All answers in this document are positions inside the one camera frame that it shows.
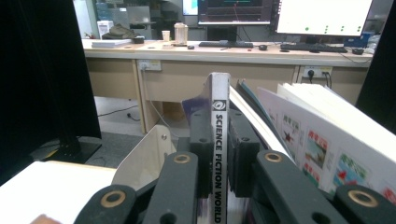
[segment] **beige panel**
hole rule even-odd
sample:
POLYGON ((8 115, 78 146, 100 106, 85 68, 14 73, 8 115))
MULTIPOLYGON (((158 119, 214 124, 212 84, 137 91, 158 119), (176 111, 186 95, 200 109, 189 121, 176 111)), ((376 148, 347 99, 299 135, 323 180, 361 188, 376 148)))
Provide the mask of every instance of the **beige panel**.
MULTIPOLYGON (((332 90, 355 105, 361 93, 361 86, 366 79, 367 70, 368 68, 333 67, 332 90)), ((304 77, 302 82, 309 83, 309 79, 304 77)), ((312 82, 326 85, 326 79, 324 78, 314 78, 312 82)))
POLYGON ((161 61, 163 70, 146 71, 143 75, 145 99, 165 102, 180 102, 197 96, 211 72, 225 72, 232 76, 232 84, 237 79, 245 79, 249 87, 258 86, 271 91, 278 83, 291 83, 294 65, 255 63, 201 63, 181 61, 161 61))
POLYGON ((131 59, 87 58, 93 95, 137 99, 131 59))

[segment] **power outlet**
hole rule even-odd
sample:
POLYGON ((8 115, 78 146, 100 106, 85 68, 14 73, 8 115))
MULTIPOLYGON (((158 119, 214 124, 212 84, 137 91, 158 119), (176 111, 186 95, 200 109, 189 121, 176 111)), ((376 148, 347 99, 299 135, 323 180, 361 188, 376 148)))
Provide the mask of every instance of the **power outlet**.
POLYGON ((304 68, 303 77, 309 77, 313 74, 313 78, 326 78, 324 73, 332 74, 332 67, 330 66, 306 66, 304 68))
POLYGON ((148 59, 139 59, 137 60, 137 64, 140 70, 147 71, 161 71, 161 61, 160 60, 148 60, 148 59))

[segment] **bottle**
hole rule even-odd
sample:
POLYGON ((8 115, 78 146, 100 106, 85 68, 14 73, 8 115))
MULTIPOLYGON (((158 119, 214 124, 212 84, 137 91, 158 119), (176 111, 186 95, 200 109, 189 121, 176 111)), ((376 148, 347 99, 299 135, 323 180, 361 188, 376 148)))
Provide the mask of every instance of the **bottle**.
POLYGON ((105 0, 96 0, 96 10, 99 21, 113 21, 113 17, 105 0))
POLYGON ((175 43, 179 45, 187 44, 188 27, 183 22, 175 23, 175 43))

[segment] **black panel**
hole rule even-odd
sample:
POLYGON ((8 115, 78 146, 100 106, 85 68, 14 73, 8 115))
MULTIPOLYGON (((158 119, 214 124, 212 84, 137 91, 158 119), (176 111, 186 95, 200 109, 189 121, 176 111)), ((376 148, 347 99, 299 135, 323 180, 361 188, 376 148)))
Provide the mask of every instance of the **black panel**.
POLYGON ((73 1, 0 7, 1 175, 53 138, 101 133, 73 1))
POLYGON ((396 133, 396 8, 393 4, 356 107, 396 133))

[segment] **cup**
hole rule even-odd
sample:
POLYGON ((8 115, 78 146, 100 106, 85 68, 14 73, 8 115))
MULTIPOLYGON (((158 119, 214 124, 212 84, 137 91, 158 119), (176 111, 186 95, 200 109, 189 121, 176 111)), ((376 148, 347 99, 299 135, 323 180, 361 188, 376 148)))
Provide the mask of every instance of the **cup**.
POLYGON ((170 31, 163 31, 163 41, 168 42, 170 38, 170 34, 171 34, 170 31))

